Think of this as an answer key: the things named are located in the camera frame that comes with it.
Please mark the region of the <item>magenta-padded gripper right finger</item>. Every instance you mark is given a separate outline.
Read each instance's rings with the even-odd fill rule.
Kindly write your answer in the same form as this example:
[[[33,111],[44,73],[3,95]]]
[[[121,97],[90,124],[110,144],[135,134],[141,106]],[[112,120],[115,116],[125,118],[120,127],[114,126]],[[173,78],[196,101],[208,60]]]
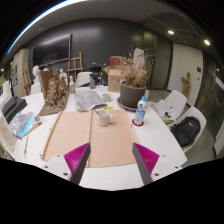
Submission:
[[[133,144],[132,153],[144,185],[182,169],[168,155],[159,155],[138,143]]]

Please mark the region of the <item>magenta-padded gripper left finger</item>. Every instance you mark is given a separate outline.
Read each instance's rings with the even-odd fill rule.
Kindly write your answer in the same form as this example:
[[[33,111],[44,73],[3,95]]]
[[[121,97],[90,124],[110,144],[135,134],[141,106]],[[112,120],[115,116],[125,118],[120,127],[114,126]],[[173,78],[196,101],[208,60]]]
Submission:
[[[65,155],[56,154],[42,166],[42,169],[78,185],[90,152],[90,144],[83,144]]]

